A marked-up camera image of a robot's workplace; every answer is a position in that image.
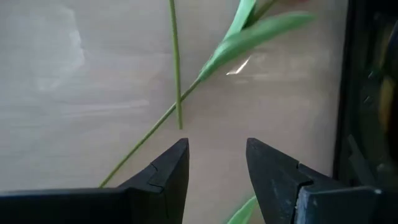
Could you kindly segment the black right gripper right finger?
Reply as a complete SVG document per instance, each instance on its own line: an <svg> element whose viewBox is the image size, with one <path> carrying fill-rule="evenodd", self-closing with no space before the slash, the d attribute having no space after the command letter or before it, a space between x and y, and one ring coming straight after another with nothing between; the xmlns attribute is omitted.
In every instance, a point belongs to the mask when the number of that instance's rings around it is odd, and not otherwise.
<svg viewBox="0 0 398 224"><path fill-rule="evenodd" d="M256 138L246 160L266 224L398 224L398 189L343 185Z"/></svg>

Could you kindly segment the black aluminium table frame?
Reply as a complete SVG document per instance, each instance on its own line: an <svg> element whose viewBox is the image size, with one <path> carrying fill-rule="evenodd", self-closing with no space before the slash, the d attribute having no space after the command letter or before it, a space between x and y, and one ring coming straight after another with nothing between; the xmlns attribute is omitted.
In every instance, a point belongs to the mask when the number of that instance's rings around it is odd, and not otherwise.
<svg viewBox="0 0 398 224"><path fill-rule="evenodd" d="M398 189L398 0L348 0L333 178Z"/></svg>

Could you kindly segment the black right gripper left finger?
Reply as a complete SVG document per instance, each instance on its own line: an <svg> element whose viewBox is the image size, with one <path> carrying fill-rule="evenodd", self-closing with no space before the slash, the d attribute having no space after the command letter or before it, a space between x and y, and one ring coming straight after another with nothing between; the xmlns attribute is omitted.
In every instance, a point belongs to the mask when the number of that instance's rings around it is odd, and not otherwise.
<svg viewBox="0 0 398 224"><path fill-rule="evenodd" d="M182 224L187 138L117 187L0 192L0 224Z"/></svg>

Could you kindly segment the dull red artificial tulip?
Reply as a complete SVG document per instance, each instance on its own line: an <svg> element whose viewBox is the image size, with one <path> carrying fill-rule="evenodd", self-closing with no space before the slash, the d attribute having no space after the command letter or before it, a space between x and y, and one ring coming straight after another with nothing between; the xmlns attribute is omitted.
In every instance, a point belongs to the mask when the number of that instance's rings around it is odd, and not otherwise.
<svg viewBox="0 0 398 224"><path fill-rule="evenodd" d="M263 19L262 16L277 1L278 0L266 0L264 4L258 5L257 0L239 0L233 21L222 41L204 63L195 81L184 93L181 92L182 102L199 84L208 79L221 66L240 57L264 42L308 24L315 18L315 16L308 11L290 11ZM137 142L128 154L117 163L112 171L99 184L100 188L106 186L118 170L122 168L124 163L157 131L174 111L177 112L175 102L158 119L155 125L145 133L142 139Z"/></svg>

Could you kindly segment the pale peach artificial tulip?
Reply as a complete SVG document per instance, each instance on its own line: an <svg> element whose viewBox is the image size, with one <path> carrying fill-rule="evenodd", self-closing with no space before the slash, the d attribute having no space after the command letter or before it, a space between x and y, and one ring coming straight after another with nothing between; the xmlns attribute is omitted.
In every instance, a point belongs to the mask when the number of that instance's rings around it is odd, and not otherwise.
<svg viewBox="0 0 398 224"><path fill-rule="evenodd" d="M178 128L183 129L182 119L182 95L181 95L181 82L180 82L180 52L178 46L178 29L177 29L177 16L175 12L175 1L169 0L170 22L172 28L172 42L174 52L174 70L175 70L175 87L176 87L176 110Z"/></svg>

